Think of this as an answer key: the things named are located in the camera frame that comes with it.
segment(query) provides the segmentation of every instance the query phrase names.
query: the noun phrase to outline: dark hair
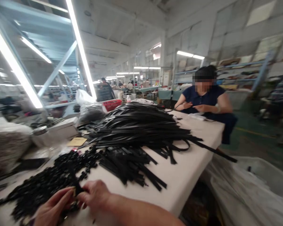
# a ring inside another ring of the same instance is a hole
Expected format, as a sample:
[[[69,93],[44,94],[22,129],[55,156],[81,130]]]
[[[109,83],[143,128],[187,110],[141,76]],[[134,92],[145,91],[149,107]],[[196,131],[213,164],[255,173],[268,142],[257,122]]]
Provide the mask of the dark hair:
[[[216,79],[217,77],[217,68],[214,65],[209,65],[207,67],[199,68],[195,73],[195,79]]]

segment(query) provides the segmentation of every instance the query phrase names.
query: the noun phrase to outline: yellow floor line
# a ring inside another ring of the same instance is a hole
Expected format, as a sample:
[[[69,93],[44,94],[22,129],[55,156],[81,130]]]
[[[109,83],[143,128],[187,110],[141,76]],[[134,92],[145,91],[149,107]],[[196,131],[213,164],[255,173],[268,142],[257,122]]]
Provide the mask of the yellow floor line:
[[[250,131],[250,130],[242,129],[242,128],[240,128],[240,127],[235,127],[235,129],[240,130],[240,131],[243,131],[243,132],[247,132],[247,133],[255,134],[255,135],[258,135],[258,136],[268,137],[268,138],[275,139],[275,137],[271,137],[271,136],[266,135],[266,134],[257,133],[257,132],[253,132],[253,131]]]

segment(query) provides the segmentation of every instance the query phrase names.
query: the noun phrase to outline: metal lid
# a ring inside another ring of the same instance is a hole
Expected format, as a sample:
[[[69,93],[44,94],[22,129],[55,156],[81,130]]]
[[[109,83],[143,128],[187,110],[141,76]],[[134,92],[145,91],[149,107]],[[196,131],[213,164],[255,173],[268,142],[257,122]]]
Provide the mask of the metal lid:
[[[47,126],[41,126],[39,128],[34,129],[32,132],[34,135],[42,135],[45,134],[48,131]]]

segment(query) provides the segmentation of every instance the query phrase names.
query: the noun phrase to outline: pile of leather straps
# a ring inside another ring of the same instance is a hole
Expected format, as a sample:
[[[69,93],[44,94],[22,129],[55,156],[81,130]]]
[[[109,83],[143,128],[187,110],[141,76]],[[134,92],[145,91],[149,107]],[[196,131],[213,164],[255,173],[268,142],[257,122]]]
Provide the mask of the pile of leather straps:
[[[100,152],[102,158],[99,165],[118,177],[123,184],[129,180],[144,186],[145,181],[139,174],[141,171],[158,190],[161,190],[160,185],[166,188],[166,184],[144,166],[150,161],[154,164],[157,162],[143,151],[143,146],[165,159],[170,157],[171,164],[177,164],[173,151],[187,151],[190,142],[237,162],[236,159],[201,143],[201,138],[191,135],[190,130],[180,128],[173,115],[157,105],[126,103],[106,114],[99,123],[87,123],[78,129],[88,131],[89,138],[89,142],[79,149],[90,144],[93,144],[93,150],[104,149],[105,151]],[[186,148],[173,145],[173,141],[178,140],[184,141]]]

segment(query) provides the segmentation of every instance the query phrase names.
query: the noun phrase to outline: navy blue shirt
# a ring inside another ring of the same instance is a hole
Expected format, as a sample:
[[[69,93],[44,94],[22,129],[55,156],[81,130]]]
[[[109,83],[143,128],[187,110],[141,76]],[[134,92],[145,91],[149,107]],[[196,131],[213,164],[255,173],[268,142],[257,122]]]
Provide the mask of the navy blue shirt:
[[[191,86],[185,89],[182,94],[186,98],[186,102],[192,102],[193,106],[197,105],[211,105],[215,106],[217,104],[217,98],[223,94],[225,90],[217,85],[212,85],[210,91],[206,92],[205,95],[199,96],[197,91],[195,90],[195,86]],[[190,107],[188,109],[182,110],[182,112],[190,114],[190,113],[198,113],[197,109]]]

